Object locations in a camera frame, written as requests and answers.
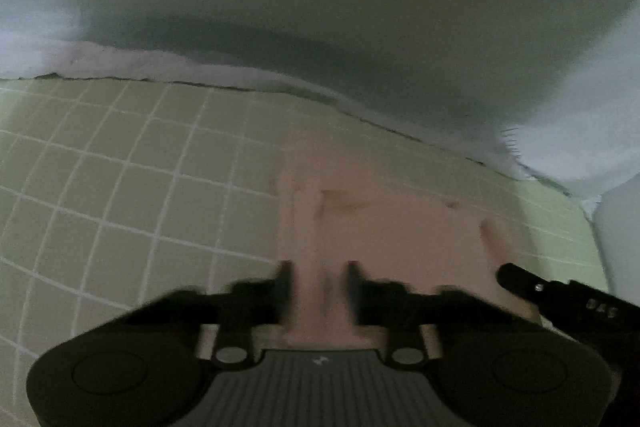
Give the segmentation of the beige pink garment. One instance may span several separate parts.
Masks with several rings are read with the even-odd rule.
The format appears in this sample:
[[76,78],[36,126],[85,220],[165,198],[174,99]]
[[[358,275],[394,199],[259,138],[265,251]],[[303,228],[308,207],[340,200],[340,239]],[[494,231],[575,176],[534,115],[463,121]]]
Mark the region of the beige pink garment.
[[278,258],[294,269],[284,347],[367,349],[382,340],[381,329],[356,325],[348,309],[351,261],[373,280],[421,294],[456,286],[539,317],[497,283],[497,269],[518,255],[500,222],[478,210],[393,187],[367,161],[310,136],[286,147],[277,191]]

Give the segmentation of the light blue carrot-print cloth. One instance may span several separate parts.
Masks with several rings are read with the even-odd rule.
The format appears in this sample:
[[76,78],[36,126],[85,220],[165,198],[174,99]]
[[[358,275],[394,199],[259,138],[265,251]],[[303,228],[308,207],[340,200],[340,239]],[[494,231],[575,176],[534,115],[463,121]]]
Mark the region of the light blue carrot-print cloth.
[[639,171],[639,0],[1,0],[1,74],[300,93],[583,198]]

